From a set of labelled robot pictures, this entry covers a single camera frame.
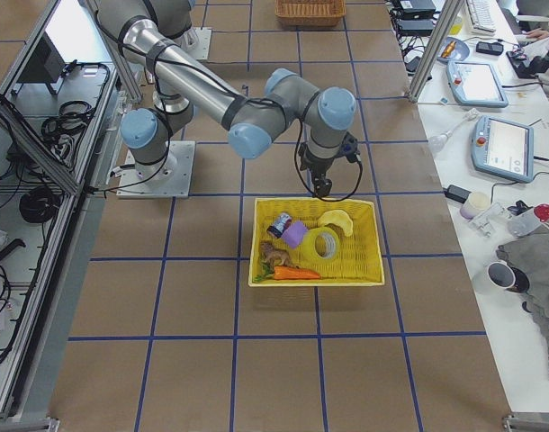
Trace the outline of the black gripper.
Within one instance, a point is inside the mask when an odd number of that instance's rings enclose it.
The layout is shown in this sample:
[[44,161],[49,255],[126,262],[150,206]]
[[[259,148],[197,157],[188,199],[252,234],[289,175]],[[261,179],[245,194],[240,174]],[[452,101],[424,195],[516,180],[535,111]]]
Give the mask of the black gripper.
[[340,158],[340,146],[322,147],[318,143],[299,144],[299,171],[310,175],[310,194],[313,198],[325,198],[332,189],[332,181],[327,172],[336,158]]

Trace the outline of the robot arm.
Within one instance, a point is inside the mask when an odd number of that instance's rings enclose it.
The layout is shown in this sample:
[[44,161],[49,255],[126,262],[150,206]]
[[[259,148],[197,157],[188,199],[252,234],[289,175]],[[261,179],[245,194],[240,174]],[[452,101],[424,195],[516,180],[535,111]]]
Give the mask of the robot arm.
[[190,55],[197,45],[193,1],[100,1],[93,12],[106,43],[127,61],[142,65],[157,79],[156,114],[169,127],[183,128],[199,108],[228,133],[242,158],[262,155],[293,122],[310,128],[310,139],[295,145],[293,163],[306,170],[307,191],[327,200],[328,170],[338,158],[359,164],[357,140],[350,133],[356,99],[349,90],[320,89],[279,67],[261,98],[249,98]]

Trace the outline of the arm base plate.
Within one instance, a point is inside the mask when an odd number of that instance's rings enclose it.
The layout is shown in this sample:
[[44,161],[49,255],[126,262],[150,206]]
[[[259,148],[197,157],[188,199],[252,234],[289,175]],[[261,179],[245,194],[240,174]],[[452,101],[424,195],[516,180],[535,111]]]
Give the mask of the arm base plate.
[[127,151],[126,164],[116,194],[125,199],[155,199],[189,197],[194,165],[195,142],[171,140],[168,156],[153,166],[136,164],[131,151]]

